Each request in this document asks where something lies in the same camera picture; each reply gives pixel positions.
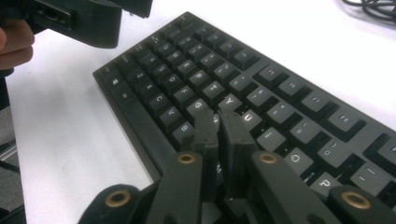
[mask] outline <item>keyboard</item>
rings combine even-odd
[[[226,109],[318,195],[352,185],[396,212],[396,132],[190,12],[93,76],[154,181],[194,117]]]

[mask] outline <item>black cable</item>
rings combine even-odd
[[[364,13],[375,19],[396,22],[396,0],[361,0],[359,3],[342,1],[353,7],[361,7]]]

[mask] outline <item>white table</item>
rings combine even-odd
[[[77,223],[101,190],[151,183],[92,72],[187,10],[396,130],[396,26],[340,0],[154,0],[123,14],[116,49],[47,30],[7,78],[28,223]]]

